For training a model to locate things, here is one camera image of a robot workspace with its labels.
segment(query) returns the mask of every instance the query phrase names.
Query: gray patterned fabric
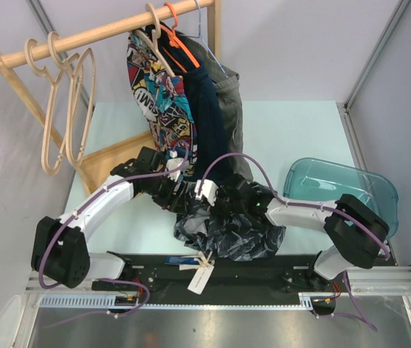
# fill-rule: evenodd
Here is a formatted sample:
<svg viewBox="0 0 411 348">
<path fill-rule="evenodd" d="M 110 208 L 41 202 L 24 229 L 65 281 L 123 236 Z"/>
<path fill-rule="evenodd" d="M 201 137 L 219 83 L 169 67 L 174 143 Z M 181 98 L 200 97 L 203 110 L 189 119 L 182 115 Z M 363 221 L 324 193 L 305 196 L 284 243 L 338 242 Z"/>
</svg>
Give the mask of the gray patterned fabric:
<svg viewBox="0 0 411 348">
<path fill-rule="evenodd" d="M 258 183 L 252 183 L 252 188 L 269 191 Z M 187 214 L 177 215 L 174 234 L 186 247 L 205 254 L 212 251 L 212 258 L 234 261 L 272 257 L 279 250 L 286 227 L 266 222 L 258 228 L 244 214 L 229 214 L 226 218 L 210 214 L 207 203 L 195 200 L 193 189 L 185 200 Z"/>
<path fill-rule="evenodd" d="M 229 152 L 242 153 L 244 133 L 242 131 L 243 112 L 241 95 L 239 93 L 239 74 L 223 65 L 226 74 L 228 74 L 228 77 L 226 77 L 205 47 L 185 36 L 180 36 L 180 39 L 189 48 L 191 53 L 203 62 L 208 75 L 215 83 L 220 110 L 223 114 Z M 235 173 L 241 174 L 247 181 L 254 180 L 249 163 L 243 157 L 231 157 L 230 162 Z"/>
</svg>

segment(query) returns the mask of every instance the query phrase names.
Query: shiny floor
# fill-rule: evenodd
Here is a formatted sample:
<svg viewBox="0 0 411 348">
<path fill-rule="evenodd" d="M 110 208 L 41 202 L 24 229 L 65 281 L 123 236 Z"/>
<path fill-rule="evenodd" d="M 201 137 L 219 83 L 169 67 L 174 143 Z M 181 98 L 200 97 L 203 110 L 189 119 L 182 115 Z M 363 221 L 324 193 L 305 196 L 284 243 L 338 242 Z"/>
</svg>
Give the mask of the shiny floor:
<svg viewBox="0 0 411 348">
<path fill-rule="evenodd" d="M 40 309 L 32 348 L 247 348 L 411 347 L 411 328 L 401 298 L 363 297 L 360 304 L 378 327 L 348 318 L 316 320 L 309 312 L 257 310 L 141 310 L 115 320 L 86 311 Z M 354 313 L 348 298 L 337 312 Z"/>
</svg>

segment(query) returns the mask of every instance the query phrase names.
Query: teal plastic bin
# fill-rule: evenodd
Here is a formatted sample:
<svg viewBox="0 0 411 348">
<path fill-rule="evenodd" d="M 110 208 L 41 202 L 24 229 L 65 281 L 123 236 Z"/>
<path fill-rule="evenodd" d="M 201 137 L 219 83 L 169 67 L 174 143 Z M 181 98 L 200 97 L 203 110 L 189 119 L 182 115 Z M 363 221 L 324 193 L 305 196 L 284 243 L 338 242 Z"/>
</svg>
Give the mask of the teal plastic bin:
<svg viewBox="0 0 411 348">
<path fill-rule="evenodd" d="M 382 175 L 316 158 L 296 161 L 286 178 L 283 195 L 307 201 L 329 201 L 351 194 L 389 225 L 390 239 L 399 227 L 394 185 Z"/>
</svg>

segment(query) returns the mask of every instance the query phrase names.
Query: comic print shirt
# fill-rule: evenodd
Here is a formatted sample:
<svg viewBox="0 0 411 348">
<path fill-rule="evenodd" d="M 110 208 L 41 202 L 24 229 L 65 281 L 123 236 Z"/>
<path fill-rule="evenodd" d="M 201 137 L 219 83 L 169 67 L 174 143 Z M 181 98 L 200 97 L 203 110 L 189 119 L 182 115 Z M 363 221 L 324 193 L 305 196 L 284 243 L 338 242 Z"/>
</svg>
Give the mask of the comic print shirt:
<svg viewBox="0 0 411 348">
<path fill-rule="evenodd" d="M 134 99 L 149 122 L 157 150 L 166 152 L 179 140 L 189 146 L 189 166 L 185 176 L 192 176 L 197 161 L 197 132 L 184 93 L 183 78 L 171 77 L 147 44 L 134 33 L 128 36 L 128 77 Z M 176 146 L 179 157 L 186 147 Z"/>
</svg>

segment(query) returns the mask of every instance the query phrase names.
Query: blue hanger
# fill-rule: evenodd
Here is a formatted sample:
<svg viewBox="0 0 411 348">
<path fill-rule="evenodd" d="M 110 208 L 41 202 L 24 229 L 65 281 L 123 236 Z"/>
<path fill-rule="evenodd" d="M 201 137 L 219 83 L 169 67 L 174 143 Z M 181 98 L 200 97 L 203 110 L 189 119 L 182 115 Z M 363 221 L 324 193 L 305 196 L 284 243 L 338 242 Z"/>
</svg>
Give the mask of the blue hanger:
<svg viewBox="0 0 411 348">
<path fill-rule="evenodd" d="M 210 49 L 210 47 L 208 47 L 208 45 L 205 43 L 204 39 L 202 38 L 202 9 L 200 8 L 200 4 L 197 0 L 194 0 L 197 4 L 197 8 L 199 9 L 199 34 L 198 36 L 187 36 L 184 35 L 187 38 L 200 38 L 200 40 L 202 41 L 202 43 L 204 44 L 204 46 L 207 48 L 207 51 L 212 55 L 213 59 L 216 61 L 216 63 L 218 64 L 218 66 L 220 67 L 221 71 L 223 71 L 223 74 L 225 74 L 225 76 L 227 78 L 229 78 L 228 74 L 225 71 L 225 68 L 220 64 L 220 62 L 218 62 L 217 57 L 213 54 L 212 50 Z"/>
</svg>

